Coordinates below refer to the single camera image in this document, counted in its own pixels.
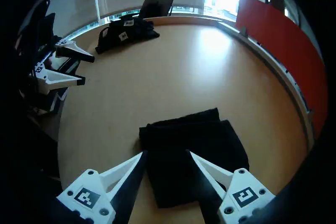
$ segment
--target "folded black cloth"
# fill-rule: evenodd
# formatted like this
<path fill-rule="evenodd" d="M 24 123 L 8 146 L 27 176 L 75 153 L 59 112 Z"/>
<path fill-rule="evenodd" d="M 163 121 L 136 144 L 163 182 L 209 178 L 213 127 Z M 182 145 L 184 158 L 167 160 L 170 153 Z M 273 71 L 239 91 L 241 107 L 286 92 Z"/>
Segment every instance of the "folded black cloth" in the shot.
<path fill-rule="evenodd" d="M 249 169 L 244 147 L 216 108 L 148 124 L 139 137 L 142 149 L 148 150 L 147 173 L 159 208 L 198 200 L 187 149 L 231 172 Z"/>
<path fill-rule="evenodd" d="M 108 49 L 137 40 L 152 39 L 160 34 L 154 31 L 154 24 L 141 18 L 128 18 L 110 22 L 99 33 L 96 51 L 101 54 Z"/>

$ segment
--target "round table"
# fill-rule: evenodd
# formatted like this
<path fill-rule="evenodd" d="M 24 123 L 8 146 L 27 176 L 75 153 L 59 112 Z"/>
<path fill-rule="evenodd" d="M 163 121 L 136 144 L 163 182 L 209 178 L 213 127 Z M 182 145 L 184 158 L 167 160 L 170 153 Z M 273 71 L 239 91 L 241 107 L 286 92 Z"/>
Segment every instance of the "round table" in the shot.
<path fill-rule="evenodd" d="M 158 18 L 157 39 L 95 52 L 103 27 L 74 40 L 81 62 L 61 117 L 65 189 L 86 169 L 108 170 L 139 153 L 139 127 L 217 107 L 249 158 L 250 172 L 277 194 L 307 154 L 307 134 L 281 81 L 241 41 L 206 18 Z M 204 223 L 198 203 L 158 209 L 144 175 L 129 223 Z"/>

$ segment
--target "office chair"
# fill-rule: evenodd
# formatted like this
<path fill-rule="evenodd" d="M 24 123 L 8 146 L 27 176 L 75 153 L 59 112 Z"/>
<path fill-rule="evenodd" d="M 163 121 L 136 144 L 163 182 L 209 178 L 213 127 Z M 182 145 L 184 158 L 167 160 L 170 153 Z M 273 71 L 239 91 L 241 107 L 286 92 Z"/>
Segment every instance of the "office chair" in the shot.
<path fill-rule="evenodd" d="M 144 0 L 141 10 L 139 12 L 139 18 L 151 18 L 157 16 L 167 16 L 169 10 L 173 9 L 174 0 Z M 129 20 L 134 14 L 129 14 L 120 17 L 121 20 Z"/>

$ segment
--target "chair backrest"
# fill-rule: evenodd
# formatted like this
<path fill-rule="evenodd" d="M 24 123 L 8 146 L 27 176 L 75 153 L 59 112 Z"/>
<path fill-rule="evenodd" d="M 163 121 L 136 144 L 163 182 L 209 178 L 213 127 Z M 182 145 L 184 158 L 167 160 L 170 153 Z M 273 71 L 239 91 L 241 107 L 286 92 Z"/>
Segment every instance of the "chair backrest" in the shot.
<path fill-rule="evenodd" d="M 167 16 L 174 0 L 144 0 L 140 18 Z"/>

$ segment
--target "red partition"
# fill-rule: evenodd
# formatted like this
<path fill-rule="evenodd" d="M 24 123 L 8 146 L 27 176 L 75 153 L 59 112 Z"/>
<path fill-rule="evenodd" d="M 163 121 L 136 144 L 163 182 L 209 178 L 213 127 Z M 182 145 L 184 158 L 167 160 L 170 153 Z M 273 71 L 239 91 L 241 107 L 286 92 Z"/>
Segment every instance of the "red partition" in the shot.
<path fill-rule="evenodd" d="M 324 64 L 307 35 L 289 18 L 258 0 L 239 0 L 236 27 L 276 57 L 299 85 L 318 137 L 328 113 L 328 86 Z"/>

